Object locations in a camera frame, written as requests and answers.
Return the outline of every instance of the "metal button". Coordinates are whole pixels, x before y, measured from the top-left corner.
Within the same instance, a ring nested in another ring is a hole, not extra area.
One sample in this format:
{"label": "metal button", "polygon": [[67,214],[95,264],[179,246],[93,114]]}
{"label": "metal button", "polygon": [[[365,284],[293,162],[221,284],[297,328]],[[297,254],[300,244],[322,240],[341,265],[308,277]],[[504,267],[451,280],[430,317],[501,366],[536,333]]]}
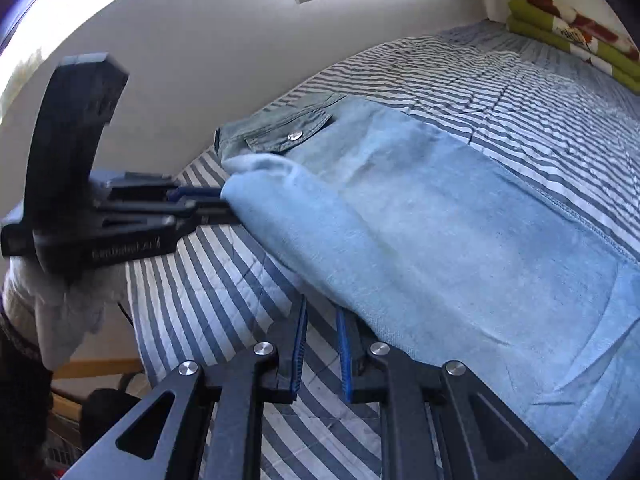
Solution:
{"label": "metal button", "polygon": [[267,341],[257,343],[254,346],[254,352],[256,355],[269,355],[273,352],[273,345]]}
{"label": "metal button", "polygon": [[369,349],[373,355],[387,355],[391,348],[386,343],[373,343]]}
{"label": "metal button", "polygon": [[302,130],[298,130],[296,132],[291,132],[287,136],[287,139],[289,139],[289,140],[298,140],[300,137],[302,137]]}
{"label": "metal button", "polygon": [[198,364],[195,361],[185,361],[178,366],[180,375],[193,375],[198,371]]}
{"label": "metal button", "polygon": [[449,375],[462,375],[466,372],[466,366],[463,365],[460,361],[449,361],[445,365],[445,370]]}

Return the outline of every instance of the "bed sheet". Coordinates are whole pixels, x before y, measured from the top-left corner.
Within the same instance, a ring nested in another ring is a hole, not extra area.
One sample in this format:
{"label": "bed sheet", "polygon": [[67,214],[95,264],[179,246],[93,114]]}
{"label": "bed sheet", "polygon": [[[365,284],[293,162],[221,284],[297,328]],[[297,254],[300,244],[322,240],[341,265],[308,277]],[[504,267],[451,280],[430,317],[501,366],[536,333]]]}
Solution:
{"label": "bed sheet", "polygon": [[[482,22],[373,47],[267,108],[308,92],[334,91],[401,109],[505,165],[637,260],[640,102],[615,81],[600,80],[592,67],[556,54],[564,53]],[[505,65],[517,67],[516,78],[513,71],[500,76]],[[588,117],[574,106],[585,100],[593,110]],[[226,177],[212,149],[180,176],[194,186],[222,186]],[[265,254],[242,226],[200,228],[177,253],[129,264],[127,277],[152,384],[186,359],[231,359],[260,341],[268,325],[306,294],[302,387],[292,406],[265,407],[262,476],[379,477],[377,406],[342,402],[334,307]]]}

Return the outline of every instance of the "green folded textile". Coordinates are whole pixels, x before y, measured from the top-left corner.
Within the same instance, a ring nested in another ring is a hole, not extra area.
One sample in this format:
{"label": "green folded textile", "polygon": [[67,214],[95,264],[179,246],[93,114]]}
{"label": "green folded textile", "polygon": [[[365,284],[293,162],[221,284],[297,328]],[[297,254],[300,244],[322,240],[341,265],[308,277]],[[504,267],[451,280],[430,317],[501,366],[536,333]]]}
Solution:
{"label": "green folded textile", "polygon": [[534,40],[541,41],[542,43],[549,44],[560,50],[564,50],[565,52],[574,54],[574,56],[579,57],[581,60],[593,65],[599,70],[602,70],[604,73],[609,74],[613,77],[613,79],[629,88],[632,92],[636,94],[640,93],[640,81],[632,78],[629,74],[622,72],[622,70],[620,70],[616,66],[613,66],[611,63],[608,63],[598,56],[581,49],[579,46],[575,46],[565,38],[556,36],[552,32],[542,30],[541,28],[535,27],[530,23],[518,20],[514,16],[508,17],[507,28],[515,34],[533,38]]}
{"label": "green folded textile", "polygon": [[521,22],[530,23],[537,28],[565,38],[618,67],[632,78],[640,79],[640,63],[629,59],[610,44],[594,38],[588,32],[572,27],[561,18],[531,5],[527,0],[511,0],[509,8],[513,16]]}

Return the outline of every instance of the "gray and white striped fabric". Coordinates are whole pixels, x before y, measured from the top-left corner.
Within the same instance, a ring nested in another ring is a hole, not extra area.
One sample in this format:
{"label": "gray and white striped fabric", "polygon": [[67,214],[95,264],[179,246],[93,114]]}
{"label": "gray and white striped fabric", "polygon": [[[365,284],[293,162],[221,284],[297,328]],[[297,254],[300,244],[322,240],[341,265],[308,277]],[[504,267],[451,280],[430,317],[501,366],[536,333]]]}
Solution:
{"label": "gray and white striped fabric", "polygon": [[[399,108],[494,158],[637,258],[640,102],[572,56],[545,53],[539,45],[489,23],[405,38],[323,70],[270,107],[335,91]],[[226,174],[207,150],[180,178],[222,186]],[[265,407],[262,476],[379,476],[378,409],[341,399],[334,307],[265,254],[243,227],[200,228],[177,253],[129,264],[127,277],[152,384],[186,359],[231,359],[306,294],[303,384],[292,406]]]}

